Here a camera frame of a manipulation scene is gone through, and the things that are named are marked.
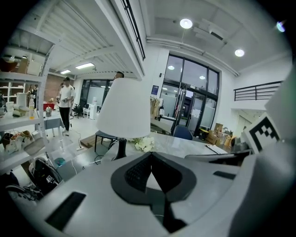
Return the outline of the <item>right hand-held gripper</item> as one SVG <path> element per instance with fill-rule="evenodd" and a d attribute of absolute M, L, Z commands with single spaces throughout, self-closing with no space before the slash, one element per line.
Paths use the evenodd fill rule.
<path fill-rule="evenodd" d="M 230 237 L 296 235 L 295 67 L 266 105 L 281 139 L 256 156 L 247 193 L 231 222 Z"/>

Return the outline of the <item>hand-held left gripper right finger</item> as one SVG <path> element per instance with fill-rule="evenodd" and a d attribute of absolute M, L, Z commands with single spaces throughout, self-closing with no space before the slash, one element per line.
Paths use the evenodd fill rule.
<path fill-rule="evenodd" d="M 172 204 L 173 214 L 186 226 L 169 233 L 164 227 L 152 226 L 153 237 L 225 237 L 228 234 L 231 218 L 237 208 L 237 203 L 222 202 L 225 194 L 233 184 L 233 179 L 217 176 L 215 172 L 237 176 L 240 167 L 184 159 L 162 153 L 165 158 L 190 169 L 196 176 L 197 182 L 188 198 Z"/>

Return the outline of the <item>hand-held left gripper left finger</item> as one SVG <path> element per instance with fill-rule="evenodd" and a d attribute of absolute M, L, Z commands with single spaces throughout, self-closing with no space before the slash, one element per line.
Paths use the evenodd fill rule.
<path fill-rule="evenodd" d="M 138 158 L 92 165 L 54 189 L 37 205 L 34 226 L 46 237 L 165 237 L 168 231 L 156 219 L 148 206 L 130 205 L 111 187 L 111 175 L 119 167 Z M 60 231 L 46 219 L 72 193 L 85 198 Z"/>

